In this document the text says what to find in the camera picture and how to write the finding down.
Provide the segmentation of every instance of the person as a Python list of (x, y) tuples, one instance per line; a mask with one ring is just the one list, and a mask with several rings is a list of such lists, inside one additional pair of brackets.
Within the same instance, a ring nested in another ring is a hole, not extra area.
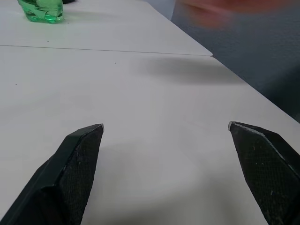
[(289, 0), (179, 0), (195, 23), (205, 27), (221, 27), (231, 13), (262, 13), (279, 9)]

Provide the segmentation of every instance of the green bottle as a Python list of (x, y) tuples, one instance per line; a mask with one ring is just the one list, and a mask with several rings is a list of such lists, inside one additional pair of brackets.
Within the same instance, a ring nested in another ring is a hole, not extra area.
[(62, 0), (18, 0), (26, 17), (32, 22), (62, 21)]

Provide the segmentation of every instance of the blurred hand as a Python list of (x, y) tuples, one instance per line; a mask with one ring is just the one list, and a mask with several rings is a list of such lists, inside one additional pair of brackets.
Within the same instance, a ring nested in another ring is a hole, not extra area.
[(199, 25), (220, 27), (230, 20), (231, 12), (260, 13), (282, 7), (289, 0), (179, 0)]

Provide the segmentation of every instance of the green plastic bottle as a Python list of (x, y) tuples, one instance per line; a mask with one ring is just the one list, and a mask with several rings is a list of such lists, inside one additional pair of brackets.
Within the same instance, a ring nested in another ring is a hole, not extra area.
[(18, 0), (26, 17), (32, 22), (62, 21), (62, 0)]

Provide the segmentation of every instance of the table surface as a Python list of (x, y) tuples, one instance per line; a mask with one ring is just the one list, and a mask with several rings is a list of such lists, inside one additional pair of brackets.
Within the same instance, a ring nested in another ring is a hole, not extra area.
[(78, 0), (64, 5), (64, 17), (28, 22), (17, 0), (1, 0), (0, 45), (212, 55), (143, 1)]
[(0, 52), (0, 217), (66, 135), (104, 123), (83, 225), (267, 224), (227, 125), (261, 126), (297, 149), (300, 124), (214, 58)]

